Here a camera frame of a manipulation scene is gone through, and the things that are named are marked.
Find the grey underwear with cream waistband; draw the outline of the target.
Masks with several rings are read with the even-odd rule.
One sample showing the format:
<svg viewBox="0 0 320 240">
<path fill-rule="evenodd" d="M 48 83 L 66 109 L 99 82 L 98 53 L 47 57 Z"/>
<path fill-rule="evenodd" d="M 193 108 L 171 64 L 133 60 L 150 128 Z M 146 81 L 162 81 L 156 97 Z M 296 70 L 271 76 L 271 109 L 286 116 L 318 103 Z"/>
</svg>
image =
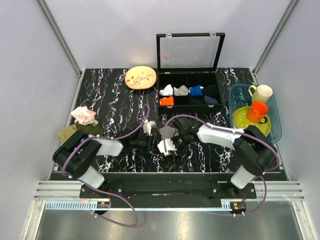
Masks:
<svg viewBox="0 0 320 240">
<path fill-rule="evenodd" d="M 171 139 L 174 136 L 178 135 L 178 130 L 176 128 L 173 128 L 171 126 L 167 126 L 165 127 L 161 127 L 159 129 L 159 133 L 160 133 L 160 139 Z"/>
</svg>

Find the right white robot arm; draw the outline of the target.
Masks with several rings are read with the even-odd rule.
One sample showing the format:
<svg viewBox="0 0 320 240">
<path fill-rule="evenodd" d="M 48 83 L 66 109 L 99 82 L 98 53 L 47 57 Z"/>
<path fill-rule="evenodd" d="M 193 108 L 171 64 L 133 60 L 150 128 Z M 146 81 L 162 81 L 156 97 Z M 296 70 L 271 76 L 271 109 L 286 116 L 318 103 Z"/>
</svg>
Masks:
<svg viewBox="0 0 320 240">
<path fill-rule="evenodd" d="M 240 167 L 227 185 L 228 195 L 239 198 L 254 178 L 262 176 L 273 163 L 278 152 L 268 138 L 254 125 L 243 129 L 216 126 L 202 120 L 182 116 L 173 120 L 178 135 L 171 142 L 178 149 L 191 142 L 220 145 L 235 152 Z"/>
</svg>

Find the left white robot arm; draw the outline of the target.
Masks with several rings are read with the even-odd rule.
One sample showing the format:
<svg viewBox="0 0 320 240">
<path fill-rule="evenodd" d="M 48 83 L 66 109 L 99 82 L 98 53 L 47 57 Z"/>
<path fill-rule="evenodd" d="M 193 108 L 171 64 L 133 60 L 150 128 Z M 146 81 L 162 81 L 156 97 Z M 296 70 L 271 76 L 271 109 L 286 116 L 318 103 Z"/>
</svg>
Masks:
<svg viewBox="0 0 320 240">
<path fill-rule="evenodd" d="M 54 152 L 52 159 L 63 173 L 90 185 L 90 192 L 97 198 L 103 198 L 108 193 L 108 186 L 104 183 L 105 178 L 92 166 L 96 156 L 117 157 L 123 150 L 133 148 L 159 155 L 158 143 L 157 135 L 152 133 L 140 134 L 137 131 L 114 140 L 77 130 Z"/>
</svg>

